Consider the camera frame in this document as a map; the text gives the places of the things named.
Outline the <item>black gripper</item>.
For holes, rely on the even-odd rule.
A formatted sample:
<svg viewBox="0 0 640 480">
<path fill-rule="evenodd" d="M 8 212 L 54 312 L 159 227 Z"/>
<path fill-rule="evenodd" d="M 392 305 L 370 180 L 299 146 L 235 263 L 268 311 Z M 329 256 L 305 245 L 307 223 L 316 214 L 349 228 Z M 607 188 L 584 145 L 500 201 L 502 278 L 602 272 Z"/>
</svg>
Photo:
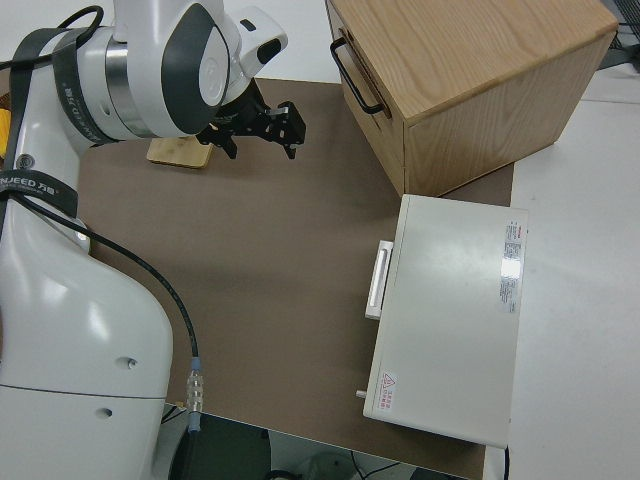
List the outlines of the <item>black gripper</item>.
<svg viewBox="0 0 640 480">
<path fill-rule="evenodd" d="M 280 144 L 289 159 L 305 141 L 306 124 L 295 104 L 281 103 L 277 108 L 268 106 L 256 82 L 231 102 L 221 106 L 204 130 L 196 135 L 202 145 L 222 149 L 230 159 L 237 158 L 237 145 L 233 136 L 258 136 Z"/>
</svg>

